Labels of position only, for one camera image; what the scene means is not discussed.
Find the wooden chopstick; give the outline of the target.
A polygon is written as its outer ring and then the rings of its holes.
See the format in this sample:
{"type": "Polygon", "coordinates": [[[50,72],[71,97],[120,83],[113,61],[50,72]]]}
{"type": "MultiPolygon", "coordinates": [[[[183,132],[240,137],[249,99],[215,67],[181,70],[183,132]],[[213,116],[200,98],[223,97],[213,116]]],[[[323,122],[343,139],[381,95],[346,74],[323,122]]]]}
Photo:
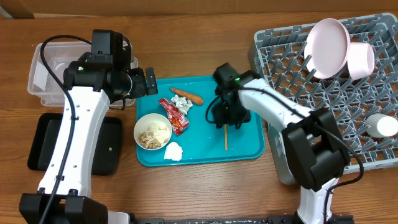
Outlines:
{"type": "Polygon", "coordinates": [[[224,149],[228,151],[228,125],[224,124],[224,149]]]}

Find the orange carrot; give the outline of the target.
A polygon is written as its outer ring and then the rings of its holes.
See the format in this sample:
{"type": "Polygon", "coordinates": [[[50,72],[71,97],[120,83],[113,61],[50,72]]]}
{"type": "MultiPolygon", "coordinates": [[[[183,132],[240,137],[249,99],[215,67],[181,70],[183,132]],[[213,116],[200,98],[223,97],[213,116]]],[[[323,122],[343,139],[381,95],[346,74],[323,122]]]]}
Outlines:
{"type": "Polygon", "coordinates": [[[196,104],[196,105],[202,105],[204,103],[204,100],[202,97],[195,95],[193,93],[184,91],[184,90],[180,90],[177,88],[170,88],[170,91],[172,91],[173,93],[185,97],[187,100],[190,100],[192,103],[196,104]]]}

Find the foil ball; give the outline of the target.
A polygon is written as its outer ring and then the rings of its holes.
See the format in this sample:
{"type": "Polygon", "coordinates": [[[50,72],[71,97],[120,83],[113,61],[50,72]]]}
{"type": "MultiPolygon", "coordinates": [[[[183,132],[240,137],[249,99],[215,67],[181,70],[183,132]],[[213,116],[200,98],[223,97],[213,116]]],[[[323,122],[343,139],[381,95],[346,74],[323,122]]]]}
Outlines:
{"type": "Polygon", "coordinates": [[[187,115],[188,111],[190,108],[193,106],[193,103],[186,99],[184,96],[179,97],[178,95],[175,95],[174,97],[171,98],[171,102],[184,114],[187,115]]]}

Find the white bowl with food scraps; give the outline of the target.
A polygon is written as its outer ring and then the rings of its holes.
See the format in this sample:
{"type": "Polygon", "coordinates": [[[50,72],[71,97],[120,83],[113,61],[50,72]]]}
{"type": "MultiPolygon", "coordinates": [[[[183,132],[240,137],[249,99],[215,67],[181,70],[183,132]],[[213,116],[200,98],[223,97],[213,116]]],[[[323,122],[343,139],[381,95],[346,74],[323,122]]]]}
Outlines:
{"type": "Polygon", "coordinates": [[[169,120],[157,113],[150,113],[139,118],[134,127],[134,139],[138,146],[154,151],[163,148],[172,137],[169,120]]]}

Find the red snack wrapper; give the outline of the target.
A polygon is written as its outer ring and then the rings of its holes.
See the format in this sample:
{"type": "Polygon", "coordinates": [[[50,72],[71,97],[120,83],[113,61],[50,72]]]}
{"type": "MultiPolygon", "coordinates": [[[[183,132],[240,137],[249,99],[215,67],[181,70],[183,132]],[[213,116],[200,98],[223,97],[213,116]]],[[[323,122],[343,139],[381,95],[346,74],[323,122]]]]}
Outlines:
{"type": "Polygon", "coordinates": [[[177,136],[183,134],[185,128],[189,125],[189,120],[186,116],[168,99],[162,98],[158,102],[164,107],[173,132],[177,136]]]}

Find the white round plate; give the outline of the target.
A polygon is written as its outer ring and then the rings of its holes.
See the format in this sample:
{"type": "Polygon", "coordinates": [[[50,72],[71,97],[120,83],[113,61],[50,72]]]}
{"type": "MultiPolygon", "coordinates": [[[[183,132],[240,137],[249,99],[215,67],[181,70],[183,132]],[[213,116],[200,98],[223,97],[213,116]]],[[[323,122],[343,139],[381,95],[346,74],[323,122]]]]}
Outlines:
{"type": "Polygon", "coordinates": [[[306,65],[314,77],[326,79],[336,75],[345,65],[349,51],[349,34],[346,27],[333,18],[316,23],[306,39],[304,57],[310,56],[306,65]]]}

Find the pink bowl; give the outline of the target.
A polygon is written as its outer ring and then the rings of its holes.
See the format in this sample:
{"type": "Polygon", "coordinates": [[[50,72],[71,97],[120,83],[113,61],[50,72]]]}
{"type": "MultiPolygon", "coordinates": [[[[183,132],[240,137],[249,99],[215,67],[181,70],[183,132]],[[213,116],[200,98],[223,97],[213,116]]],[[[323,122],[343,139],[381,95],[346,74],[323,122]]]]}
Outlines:
{"type": "Polygon", "coordinates": [[[365,42],[352,42],[349,47],[347,63],[352,80],[370,76],[375,64],[372,46],[365,42]]]}

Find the white paper cup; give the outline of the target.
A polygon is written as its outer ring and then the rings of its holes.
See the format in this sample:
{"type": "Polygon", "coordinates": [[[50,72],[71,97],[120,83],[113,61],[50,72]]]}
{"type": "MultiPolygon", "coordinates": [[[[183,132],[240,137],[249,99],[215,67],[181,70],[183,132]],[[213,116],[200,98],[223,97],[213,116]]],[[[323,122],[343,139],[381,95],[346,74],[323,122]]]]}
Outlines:
{"type": "Polygon", "coordinates": [[[397,120],[388,115],[376,113],[365,120],[367,133],[374,138],[386,138],[397,134],[397,120]]]}

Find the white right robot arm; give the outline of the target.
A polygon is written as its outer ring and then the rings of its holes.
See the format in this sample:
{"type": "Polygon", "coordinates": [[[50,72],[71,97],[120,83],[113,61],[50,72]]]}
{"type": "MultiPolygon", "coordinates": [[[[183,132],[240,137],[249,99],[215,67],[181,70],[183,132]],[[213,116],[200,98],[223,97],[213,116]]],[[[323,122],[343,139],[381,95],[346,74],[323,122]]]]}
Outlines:
{"type": "Polygon", "coordinates": [[[268,223],[353,223],[352,216],[331,212],[332,193],[350,162],[333,113],[293,102],[252,70],[238,73],[225,63],[213,78],[216,98],[207,110],[216,127],[240,128],[251,111],[260,115],[282,136],[289,171],[301,186],[297,211],[268,217],[268,223]]]}

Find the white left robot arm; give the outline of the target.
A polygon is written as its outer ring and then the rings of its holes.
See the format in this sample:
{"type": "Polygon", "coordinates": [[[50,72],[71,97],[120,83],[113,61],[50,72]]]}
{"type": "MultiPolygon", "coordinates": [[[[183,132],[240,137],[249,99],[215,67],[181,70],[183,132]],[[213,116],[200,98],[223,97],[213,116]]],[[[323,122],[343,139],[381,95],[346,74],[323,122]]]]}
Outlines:
{"type": "Polygon", "coordinates": [[[64,111],[52,158],[34,194],[24,193],[19,211],[27,223],[134,223],[133,213],[114,212],[91,199],[91,171],[101,125],[115,101],[158,92],[154,69],[132,68],[127,37],[112,30],[93,31],[89,52],[72,61],[59,80],[40,58],[64,93],[64,111]]]}

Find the grey dishwasher rack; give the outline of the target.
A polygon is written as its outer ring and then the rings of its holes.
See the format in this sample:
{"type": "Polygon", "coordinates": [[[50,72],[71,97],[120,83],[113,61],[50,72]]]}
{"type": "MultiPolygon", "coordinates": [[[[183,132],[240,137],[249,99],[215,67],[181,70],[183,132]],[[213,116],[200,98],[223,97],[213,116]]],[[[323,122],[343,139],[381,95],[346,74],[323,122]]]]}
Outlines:
{"type": "Polygon", "coordinates": [[[343,19],[353,42],[369,43],[375,55],[373,73],[353,80],[346,68],[319,80],[304,54],[311,24],[260,30],[248,52],[250,66],[288,99],[334,113],[345,142],[358,157],[345,168],[357,172],[397,165],[397,137],[374,138],[365,123],[375,113],[397,116],[397,18],[390,13],[343,19]]]}

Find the teal serving tray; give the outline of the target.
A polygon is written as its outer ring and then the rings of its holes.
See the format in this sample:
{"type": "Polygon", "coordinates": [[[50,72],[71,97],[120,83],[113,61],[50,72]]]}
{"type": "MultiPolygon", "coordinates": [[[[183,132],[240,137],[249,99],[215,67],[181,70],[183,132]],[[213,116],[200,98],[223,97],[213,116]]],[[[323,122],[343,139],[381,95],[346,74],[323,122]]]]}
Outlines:
{"type": "Polygon", "coordinates": [[[184,133],[172,134],[171,141],[182,147],[182,159],[165,159],[165,148],[150,151],[137,146],[137,158],[147,167],[175,166],[227,162],[259,157],[265,149],[264,131],[261,117],[251,112],[251,120],[239,129],[228,126],[228,142],[224,141],[224,129],[217,129],[205,119],[205,111],[216,97],[216,82],[211,76],[162,78],[157,80],[158,94],[136,100],[137,119],[157,113],[166,116],[159,104],[162,98],[171,99],[171,88],[177,88],[198,95],[204,99],[202,106],[194,105],[187,113],[190,122],[184,133]]]}

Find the crumpled white napkin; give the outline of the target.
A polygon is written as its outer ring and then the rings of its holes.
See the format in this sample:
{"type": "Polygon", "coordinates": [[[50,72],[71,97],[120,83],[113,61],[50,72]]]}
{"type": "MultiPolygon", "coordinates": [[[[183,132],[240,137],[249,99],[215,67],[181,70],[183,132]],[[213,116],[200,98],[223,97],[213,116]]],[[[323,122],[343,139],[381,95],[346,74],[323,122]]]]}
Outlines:
{"type": "Polygon", "coordinates": [[[171,142],[167,145],[164,159],[180,161],[182,159],[183,149],[176,142],[171,142]]]}

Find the white label sticker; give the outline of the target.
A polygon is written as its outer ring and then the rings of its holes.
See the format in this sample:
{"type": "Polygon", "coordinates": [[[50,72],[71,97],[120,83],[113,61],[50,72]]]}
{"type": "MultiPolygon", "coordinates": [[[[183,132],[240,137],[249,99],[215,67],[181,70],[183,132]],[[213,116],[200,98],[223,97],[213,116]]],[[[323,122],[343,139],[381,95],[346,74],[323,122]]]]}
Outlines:
{"type": "Polygon", "coordinates": [[[33,84],[39,87],[42,91],[45,91],[47,85],[47,77],[48,71],[46,67],[40,62],[37,62],[33,84]]]}

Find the black plastic tray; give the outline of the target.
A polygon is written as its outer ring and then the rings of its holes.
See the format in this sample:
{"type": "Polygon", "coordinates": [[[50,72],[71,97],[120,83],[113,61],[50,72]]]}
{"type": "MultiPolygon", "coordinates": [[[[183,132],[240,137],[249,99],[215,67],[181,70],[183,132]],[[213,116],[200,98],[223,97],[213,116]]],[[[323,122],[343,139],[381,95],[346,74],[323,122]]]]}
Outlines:
{"type": "MultiPolygon", "coordinates": [[[[27,166],[30,170],[45,171],[50,164],[62,121],[61,113],[40,116],[27,166]]],[[[123,126],[119,118],[105,117],[96,144],[93,175],[111,175],[116,171],[122,143],[123,126]]]]}

